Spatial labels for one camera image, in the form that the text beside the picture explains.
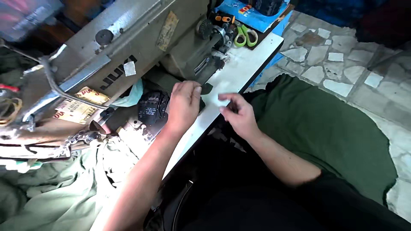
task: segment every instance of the white table top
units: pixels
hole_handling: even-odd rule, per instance
[[[220,114],[219,107],[227,106],[229,103],[229,101],[219,101],[218,94],[239,92],[282,44],[283,40],[282,37],[270,33],[253,51],[245,47],[237,48],[235,46],[228,51],[225,66],[221,70],[217,70],[207,81],[213,85],[213,89],[209,94],[201,96],[206,104],[205,108],[181,138],[171,156],[163,178],[217,118]]]

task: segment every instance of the forearm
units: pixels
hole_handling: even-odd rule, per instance
[[[288,151],[261,131],[247,142],[271,172],[288,186],[297,187],[321,174],[317,166]]]
[[[142,228],[161,184],[167,164],[182,134],[165,127],[130,171],[120,196],[104,228],[128,230]]]

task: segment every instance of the label tag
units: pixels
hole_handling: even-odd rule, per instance
[[[167,50],[171,37],[173,36],[175,28],[177,27],[178,21],[179,19],[177,18],[177,15],[170,11],[169,15],[167,16],[166,22],[163,25],[163,29],[161,29],[160,36],[157,39],[156,46],[160,48],[160,50]]]

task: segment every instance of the cable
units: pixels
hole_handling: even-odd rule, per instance
[[[47,77],[47,80],[48,80],[48,83],[49,83],[51,89],[57,95],[59,95],[61,97],[64,97],[64,98],[80,101],[82,103],[85,103],[89,106],[92,106],[92,107],[95,107],[95,108],[98,108],[98,109],[106,110],[106,109],[109,108],[108,106],[97,105],[95,103],[89,102],[87,100],[79,99],[79,98],[76,98],[72,95],[69,95],[69,94],[65,93],[54,81],[53,73],[51,72],[50,64],[48,62],[48,57],[46,57],[46,56],[41,57],[40,58],[40,64],[43,65],[43,67],[44,67],[44,72],[46,73],[46,77]]]
[[[6,107],[6,109],[3,112],[0,113],[2,115],[0,117],[0,127],[7,126],[11,122],[13,122],[17,117],[18,111],[20,111],[21,107],[23,106],[23,101],[19,98],[4,99],[4,101],[2,101],[2,103],[3,102],[9,103],[9,106]],[[7,117],[3,118],[3,115],[9,110],[11,105],[14,107],[14,111],[10,115],[8,115]]]

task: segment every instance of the hand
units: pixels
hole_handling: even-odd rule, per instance
[[[220,107],[220,113],[224,116],[226,121],[230,122],[234,131],[241,138],[249,141],[251,138],[257,137],[257,135],[261,133],[254,117],[253,107],[251,104],[247,103],[240,94],[219,94],[218,99],[220,101],[232,100],[237,107],[238,114],[224,106]]]
[[[166,131],[182,136],[193,125],[200,110],[201,85],[194,81],[176,83],[171,93]]]

